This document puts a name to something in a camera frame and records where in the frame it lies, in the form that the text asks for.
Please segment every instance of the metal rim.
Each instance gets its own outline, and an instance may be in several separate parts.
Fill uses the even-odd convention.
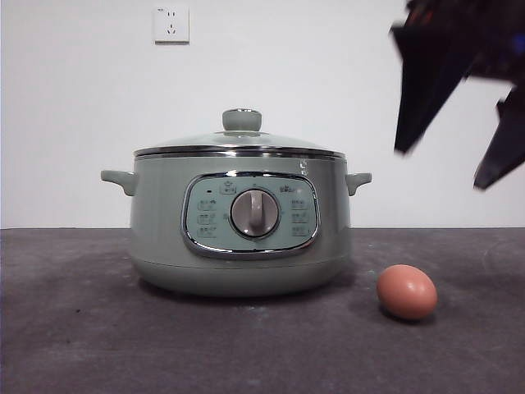
[[[184,157],[184,156],[245,156],[245,157],[301,157],[345,158],[345,154],[323,149],[287,148],[264,145],[243,145],[228,148],[219,145],[161,146],[139,149],[136,158]]]

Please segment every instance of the control panel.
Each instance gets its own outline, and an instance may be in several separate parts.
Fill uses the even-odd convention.
[[[317,196],[303,176],[200,176],[186,191],[181,226],[189,245],[206,254],[293,250],[317,234]]]

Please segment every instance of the chrome trim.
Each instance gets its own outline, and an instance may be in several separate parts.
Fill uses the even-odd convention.
[[[160,146],[156,148],[146,148],[134,151],[136,158],[151,158],[152,155],[162,154],[163,157],[180,157],[180,156],[266,156],[276,154],[277,157],[288,157],[285,155],[299,156],[301,158],[345,158],[344,153],[333,152],[323,149],[308,148],[286,148],[265,145],[242,145],[242,146],[220,146],[220,145],[188,145],[188,146]],[[167,154],[177,154],[177,156],[164,156]]]
[[[310,186],[310,189],[312,190],[312,193],[313,193],[313,202],[315,206],[315,213],[316,213],[316,219],[317,219],[315,229],[313,230],[313,233],[310,236],[310,238],[307,239],[305,242],[303,242],[300,245],[293,246],[291,248],[284,248],[284,249],[277,249],[277,250],[227,250],[227,249],[214,248],[212,246],[203,245],[197,242],[190,235],[190,233],[188,232],[188,228],[186,226],[186,217],[188,215],[189,194],[191,190],[193,189],[194,185],[197,182],[201,181],[202,179],[228,177],[228,176],[231,176],[231,177],[234,177],[234,176],[272,176],[272,177],[279,177],[279,178],[300,179],[301,181],[305,181],[307,185]],[[317,200],[317,192],[312,182],[305,176],[283,173],[283,172],[256,172],[256,171],[244,171],[243,172],[243,171],[237,171],[237,170],[230,170],[228,172],[216,172],[212,174],[196,176],[194,179],[190,181],[190,183],[186,187],[186,190],[184,193],[184,203],[182,207],[182,214],[180,215],[180,231],[182,232],[182,238],[185,244],[190,248],[190,250],[204,257],[212,257],[212,258],[220,258],[220,259],[234,259],[234,260],[255,260],[257,259],[257,260],[261,260],[261,259],[279,259],[283,257],[290,257],[290,256],[301,253],[305,248],[309,247],[316,240],[317,234],[319,233],[320,226],[321,226],[321,215],[319,213],[319,203]]]

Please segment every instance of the silver knob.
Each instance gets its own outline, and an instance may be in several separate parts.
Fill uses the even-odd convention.
[[[236,108],[222,113],[222,125],[226,131],[259,131],[263,115],[254,109]]]
[[[259,189],[241,193],[231,205],[231,220],[245,236],[265,236],[273,230],[278,218],[277,202]]]

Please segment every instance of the pot handle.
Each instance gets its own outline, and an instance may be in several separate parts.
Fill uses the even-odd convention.
[[[361,185],[372,182],[370,172],[360,172],[359,174],[348,174],[346,176],[346,185],[348,186],[348,195],[355,195],[355,191]]]
[[[135,195],[138,177],[133,172],[104,170],[100,172],[100,179],[122,186],[126,195]]]

